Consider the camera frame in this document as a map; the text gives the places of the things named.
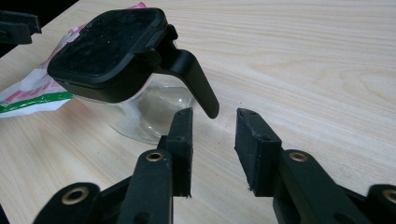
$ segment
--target clear glass container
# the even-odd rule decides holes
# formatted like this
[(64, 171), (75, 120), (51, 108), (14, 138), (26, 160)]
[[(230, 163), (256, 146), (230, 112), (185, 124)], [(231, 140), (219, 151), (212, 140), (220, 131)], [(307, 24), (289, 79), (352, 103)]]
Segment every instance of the clear glass container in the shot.
[(140, 92), (121, 103), (77, 98), (118, 133), (151, 144), (168, 135), (175, 113), (194, 102), (180, 79), (160, 74), (153, 74)]

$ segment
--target wooden table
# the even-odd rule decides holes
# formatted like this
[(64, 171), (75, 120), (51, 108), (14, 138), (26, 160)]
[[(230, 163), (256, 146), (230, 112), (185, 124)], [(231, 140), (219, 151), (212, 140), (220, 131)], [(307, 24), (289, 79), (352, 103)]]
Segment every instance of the wooden table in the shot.
[[(220, 112), (194, 107), (192, 198), (175, 198), (175, 223), (276, 223), (255, 198), (233, 149), (236, 108), (255, 110), (284, 148), (313, 155), (339, 185), (365, 195), (396, 185), (394, 1), (147, 1), (199, 60)], [(0, 91), (44, 62), (66, 32), (137, 2), (80, 0), (0, 61)], [(126, 138), (77, 99), (59, 110), (0, 119), (0, 204), (31, 223), (59, 189), (101, 189), (131, 175), (155, 148)]]

